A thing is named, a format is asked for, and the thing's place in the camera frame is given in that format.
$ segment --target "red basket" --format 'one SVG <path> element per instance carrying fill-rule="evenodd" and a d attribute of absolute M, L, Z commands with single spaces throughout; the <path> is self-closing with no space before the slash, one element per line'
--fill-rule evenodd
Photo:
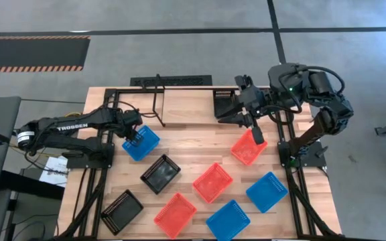
<path fill-rule="evenodd" d="M 266 148 L 267 142 L 257 145 L 253 138 L 253 131 L 248 129 L 238 142 L 232 147 L 231 152 L 239 161 L 245 165 L 251 165 Z"/>
<path fill-rule="evenodd" d="M 176 193 L 154 218 L 154 223 L 171 239 L 175 239 L 196 210 L 183 195 Z"/>
<path fill-rule="evenodd" d="M 207 202 L 212 203 L 233 181 L 233 178 L 214 163 L 193 183 L 193 187 Z"/>

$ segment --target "black plastic basket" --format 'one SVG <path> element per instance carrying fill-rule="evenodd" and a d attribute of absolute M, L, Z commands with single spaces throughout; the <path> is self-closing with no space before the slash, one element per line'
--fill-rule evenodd
<path fill-rule="evenodd" d="M 101 214 L 101 219 L 116 236 L 144 207 L 128 189 Z"/>
<path fill-rule="evenodd" d="M 217 117 L 222 111 L 232 104 L 234 90 L 213 90 L 214 116 Z"/>
<path fill-rule="evenodd" d="M 154 193 L 159 194 L 163 188 L 181 171 L 167 155 L 163 154 L 142 176 L 141 180 Z"/>

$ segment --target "blue plastic basket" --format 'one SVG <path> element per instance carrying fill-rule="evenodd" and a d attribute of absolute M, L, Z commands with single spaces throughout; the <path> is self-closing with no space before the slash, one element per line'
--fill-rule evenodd
<path fill-rule="evenodd" d="M 232 240 L 250 222 L 250 219 L 239 207 L 238 203 L 235 200 L 231 200 L 209 217 L 206 224 L 218 241 L 226 241 Z"/>
<path fill-rule="evenodd" d="M 287 192 L 287 189 L 270 171 L 247 190 L 247 196 L 260 212 L 265 213 L 279 202 Z"/>
<path fill-rule="evenodd" d="M 138 130 L 135 140 L 125 141 L 122 147 L 135 161 L 140 161 L 159 144 L 159 141 L 160 138 L 145 125 Z"/>

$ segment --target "wooden table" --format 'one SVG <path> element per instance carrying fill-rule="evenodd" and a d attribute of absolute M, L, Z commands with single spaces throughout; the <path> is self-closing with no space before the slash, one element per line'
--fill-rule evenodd
<path fill-rule="evenodd" d="M 92 111 L 103 103 L 106 88 L 108 87 L 89 88 L 84 113 Z M 140 162 L 132 160 L 121 148 L 124 140 L 114 137 L 115 156 L 113 166 L 108 172 L 103 210 L 126 189 L 133 192 L 144 205 L 144 209 L 117 237 L 114 237 L 100 221 L 98 239 L 168 238 L 154 224 L 153 219 L 176 192 L 184 195 L 198 209 L 178 238 L 214 238 L 205 221 L 232 199 L 239 203 L 251 220 L 250 225 L 236 238 L 295 238 L 296 229 L 289 195 L 286 195 L 265 214 L 260 213 L 245 195 L 245 190 L 269 171 L 272 171 L 287 187 L 285 171 L 279 163 L 276 147 L 279 140 L 276 124 L 268 117 L 259 120 L 263 136 L 269 144 L 252 166 L 245 166 L 230 152 L 230 148 L 245 132 L 245 128 L 240 129 L 237 125 L 218 124 L 214 118 L 212 91 L 201 90 L 200 86 L 192 88 L 197 88 L 197 90 L 180 90 L 177 87 L 171 87 L 167 88 L 164 94 L 157 95 L 156 110 L 163 117 L 167 126 L 163 128 L 156 118 L 143 119 L 144 124 L 148 125 L 161 139 L 159 145 L 144 160 Z M 139 108 L 141 112 L 151 112 L 153 94 L 122 94 L 121 100 Z M 312 119 L 309 105 L 303 105 L 303 110 L 302 114 L 296 115 L 294 121 L 297 136 L 311 125 L 309 123 Z M 289 137 L 287 129 L 285 132 L 285 136 Z M 78 137 L 87 138 L 96 136 L 96 134 L 97 131 L 94 129 L 82 129 Z M 181 175 L 172 180 L 159 195 L 156 195 L 139 177 L 164 153 L 182 170 Z M 215 162 L 229 173 L 233 182 L 212 204 L 207 204 L 193 190 L 192 182 Z M 69 173 L 58 218 L 61 232 L 71 222 L 82 172 L 82 169 L 76 169 Z M 312 206 L 331 229 L 340 233 L 332 192 L 326 176 L 315 167 L 304 168 L 304 172 Z M 82 207 L 86 193 L 87 175 L 88 172 L 84 179 L 78 211 Z M 299 205 L 303 230 L 307 234 L 306 216 L 300 202 Z M 86 234 L 91 233 L 94 207 L 91 210 Z"/>

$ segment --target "gray floor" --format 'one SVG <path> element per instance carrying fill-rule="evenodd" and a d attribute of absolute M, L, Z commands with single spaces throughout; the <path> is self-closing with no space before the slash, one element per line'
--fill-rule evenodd
<path fill-rule="evenodd" d="M 386 1 L 274 2 L 280 27 L 386 27 Z M 0 31 L 183 27 L 271 27 L 271 21 L 266 0 L 0 0 Z M 345 79 L 355 116 L 345 132 L 322 139 L 340 225 L 350 237 L 386 239 L 386 137 L 373 130 L 386 125 L 386 32 L 281 38 L 287 61 L 325 66 Z M 83 102 L 89 86 L 126 86 L 130 77 L 156 73 L 212 74 L 216 85 L 249 74 L 268 84 L 267 71 L 278 63 L 271 33 L 92 36 L 83 71 L 1 73 L 0 96 Z M 16 126 L 74 110 L 82 105 L 22 102 Z M 6 169 L 25 166 L 9 152 Z"/>

